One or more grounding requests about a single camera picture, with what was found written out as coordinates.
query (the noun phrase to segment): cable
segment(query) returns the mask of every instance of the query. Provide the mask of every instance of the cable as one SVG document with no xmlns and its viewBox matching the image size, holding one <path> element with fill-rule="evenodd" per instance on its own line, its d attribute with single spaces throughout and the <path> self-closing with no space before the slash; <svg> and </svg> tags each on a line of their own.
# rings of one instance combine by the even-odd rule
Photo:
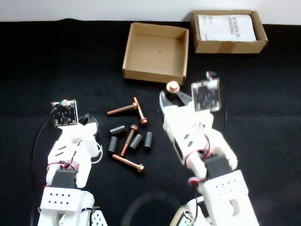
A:
<svg viewBox="0 0 301 226">
<path fill-rule="evenodd" d="M 73 166 L 71 166 L 71 164 L 73 163 L 73 159 L 74 159 L 75 154 L 76 154 L 76 151 L 74 151 L 73 156 L 71 157 L 70 163 L 66 163 L 66 162 L 64 162 L 64 161 L 49 163 L 48 166 L 47 166 L 47 171 L 48 171 L 48 169 L 49 169 L 49 166 L 50 166 L 50 165 L 54 165 L 54 164 L 59 164 L 59 165 L 61 165 L 62 169 L 64 169 L 64 170 L 67 170 L 67 169 L 69 169 L 70 167 L 72 167 L 72 168 L 75 170 L 75 168 L 74 168 Z"/>
<path fill-rule="evenodd" d="M 204 153 L 204 152 L 206 152 L 206 154 L 204 154 L 204 155 L 202 156 L 202 159 L 207 158 L 207 157 L 211 154 L 209 138 L 208 138 L 208 136 L 207 136 L 206 134 L 204 134 L 204 136 L 205 136 L 205 138 L 206 138 L 206 140 L 207 140 L 207 142 L 208 142 L 208 148 L 207 148 L 207 150 L 205 150 L 205 149 L 198 149 L 198 150 L 192 151 L 192 152 L 190 152 L 188 155 L 186 155 L 186 157 L 185 157 L 185 159 L 184 159 L 184 166 L 185 166 L 186 168 L 187 168 L 187 159 L 188 159 L 188 157 L 189 157 L 192 153 L 195 153 L 195 152 L 198 152 L 198 153 Z"/>
<path fill-rule="evenodd" d="M 190 221 L 193 221 L 193 219 L 191 219 L 190 216 L 188 216 L 187 214 L 190 214 L 190 211 L 189 211 L 189 210 L 185 210 L 185 211 L 183 212 L 183 215 L 184 215 L 184 217 L 185 217 L 186 219 L 188 219 L 188 220 L 190 220 Z"/>
<path fill-rule="evenodd" d="M 87 208 L 83 208 L 81 211 L 83 212 L 83 211 L 86 211 L 86 210 L 90 210 L 90 211 L 91 211 L 91 213 L 90 213 L 90 223 L 89 223 L 89 225 L 92 226 L 92 214 L 93 214 L 93 209 L 90 208 L 90 207 L 87 207 Z"/>
<path fill-rule="evenodd" d="M 96 160 L 96 161 L 92 161 L 91 162 L 91 164 L 96 164 L 96 163 L 99 163 L 100 162 L 100 160 L 103 158 L 103 147 L 99 144 L 99 143 L 97 143 L 96 141 L 94 141 L 94 140 L 89 140 L 89 139 L 80 139 L 78 142 L 77 142 L 77 146 L 80 146 L 80 143 L 83 141 L 83 140 L 86 140 L 86 141 L 92 141 L 92 142 L 94 142 L 96 145 L 97 145 L 97 147 L 99 148 L 98 149 L 98 155 L 99 155 L 99 158 Z"/>
<path fill-rule="evenodd" d="M 197 217 L 198 217 L 198 189 L 197 189 L 197 185 L 194 186 L 195 188 L 195 200 L 196 200 L 196 216 L 192 221 L 192 225 L 196 222 Z"/>
</svg>

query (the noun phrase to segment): screw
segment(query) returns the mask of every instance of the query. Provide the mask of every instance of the screw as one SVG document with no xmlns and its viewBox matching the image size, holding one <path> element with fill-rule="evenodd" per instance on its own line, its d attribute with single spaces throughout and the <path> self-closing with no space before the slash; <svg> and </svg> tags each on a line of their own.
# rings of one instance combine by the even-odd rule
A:
<svg viewBox="0 0 301 226">
<path fill-rule="evenodd" d="M 179 83 L 176 81 L 170 81 L 167 85 L 166 85 L 166 89 L 168 92 L 170 93 L 177 93 L 180 91 L 180 86 Z"/>
<path fill-rule="evenodd" d="M 147 125 L 148 119 L 144 117 L 143 112 L 141 110 L 141 107 L 139 105 L 138 99 L 136 97 L 134 97 L 133 100 L 134 100 L 134 103 L 136 103 L 137 107 L 138 107 L 138 113 L 139 113 L 139 116 L 140 116 L 141 125 Z"/>
<path fill-rule="evenodd" d="M 127 147 L 130 144 L 130 142 L 131 142 L 131 140 L 134 136 L 134 133 L 138 130 L 138 126 L 136 126 L 136 125 L 131 125 L 130 128 L 131 128 L 131 131 L 130 131 L 130 134 L 128 135 L 128 137 L 127 137 L 126 143 L 123 146 L 122 152 L 120 154 L 121 156 L 124 156 L 124 154 L 126 153 Z"/>
<path fill-rule="evenodd" d="M 143 166 L 141 163 L 140 163 L 140 165 L 138 165 L 138 164 L 136 164 L 136 163 L 133 163 L 132 161 L 129 161 L 129 160 L 127 160 L 127 159 L 125 159 L 125 158 L 122 158 L 122 157 L 120 157 L 120 156 L 118 156 L 118 155 L 115 155 L 115 154 L 113 154 L 112 157 L 113 157 L 114 159 L 117 159 L 117 160 L 119 160 L 119 161 L 125 163 L 126 165 L 135 167 L 135 168 L 137 169 L 138 172 L 143 172 L 143 171 L 144 171 L 144 166 Z"/>
<path fill-rule="evenodd" d="M 116 114 L 116 113 L 119 113 L 119 112 L 124 112 L 124 111 L 127 111 L 127 110 L 132 110 L 132 109 L 136 110 L 137 108 L 138 108 L 138 104 L 133 102 L 131 105 L 109 111 L 109 112 L 107 112 L 107 115 L 112 115 L 112 114 Z"/>
</svg>

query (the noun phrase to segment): white robotic arm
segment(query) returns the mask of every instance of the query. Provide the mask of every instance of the white robotic arm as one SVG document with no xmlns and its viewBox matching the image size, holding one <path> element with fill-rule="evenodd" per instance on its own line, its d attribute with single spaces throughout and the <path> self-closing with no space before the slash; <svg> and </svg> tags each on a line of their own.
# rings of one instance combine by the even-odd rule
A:
<svg viewBox="0 0 301 226">
<path fill-rule="evenodd" d="M 95 140 L 97 125 L 78 123 L 75 100 L 65 101 L 63 106 L 55 115 L 56 126 L 63 124 L 58 126 L 62 134 L 48 155 L 38 226 L 107 226 L 102 212 L 93 212 L 93 195 L 78 189 L 86 186 L 91 164 L 103 155 Z"/>
<path fill-rule="evenodd" d="M 182 106 L 172 104 L 176 97 L 180 98 Z M 191 200 L 184 212 L 182 210 L 183 218 L 176 225 L 189 225 L 183 223 L 188 218 L 190 225 L 195 226 L 258 226 L 242 173 L 235 170 L 237 157 L 222 134 L 212 128 L 213 115 L 210 110 L 196 112 L 192 98 L 179 90 L 172 95 L 162 91 L 159 102 L 164 115 L 163 128 L 182 165 L 195 174 L 196 177 L 191 178 L 190 182 L 202 194 L 197 203 L 204 203 L 208 212 L 205 216 L 196 201 Z M 214 162 L 222 158 L 224 162 L 221 163 L 226 162 L 229 171 L 223 172 L 222 164 Z"/>
</svg>

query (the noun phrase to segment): black table surface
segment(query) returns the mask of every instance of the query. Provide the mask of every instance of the black table surface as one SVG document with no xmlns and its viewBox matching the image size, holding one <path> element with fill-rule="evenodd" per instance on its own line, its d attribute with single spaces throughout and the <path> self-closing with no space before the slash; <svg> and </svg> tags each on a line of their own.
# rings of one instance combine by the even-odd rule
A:
<svg viewBox="0 0 301 226">
<path fill-rule="evenodd" d="M 190 27 L 189 23 L 158 23 Z M 185 169 L 162 128 L 158 95 L 162 83 L 125 80 L 122 63 L 130 22 L 0 23 L 0 225 L 29 225 L 33 200 L 39 206 L 45 184 L 49 129 L 42 132 L 34 156 L 33 197 L 30 180 L 35 135 L 50 111 L 50 101 L 74 98 L 79 114 L 101 124 L 104 149 L 110 128 L 138 124 L 136 115 L 107 117 L 106 112 L 141 102 L 154 133 L 153 148 L 129 152 L 142 162 L 138 175 L 104 152 L 90 172 L 86 190 L 95 197 L 109 225 L 169 225 L 176 210 L 194 197 Z M 214 114 L 238 157 L 261 226 L 301 223 L 301 29 L 265 25 L 269 44 L 259 55 L 195 54 L 190 40 L 190 84 L 215 71 L 221 79 L 223 108 Z"/>
</svg>

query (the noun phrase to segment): cardboard box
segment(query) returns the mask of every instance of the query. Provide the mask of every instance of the cardboard box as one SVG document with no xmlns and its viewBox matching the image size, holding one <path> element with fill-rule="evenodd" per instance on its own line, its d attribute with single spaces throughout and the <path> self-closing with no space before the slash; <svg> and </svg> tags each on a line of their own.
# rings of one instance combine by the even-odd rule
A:
<svg viewBox="0 0 301 226">
<path fill-rule="evenodd" d="M 200 39 L 198 15 L 250 15 L 256 41 L 209 41 Z M 229 11 L 194 11 L 191 29 L 193 45 L 196 53 L 260 53 L 267 45 L 268 38 L 256 11 L 250 10 L 229 10 Z"/>
<path fill-rule="evenodd" d="M 185 28 L 132 23 L 122 67 L 124 78 L 183 84 L 188 41 Z"/>
</svg>

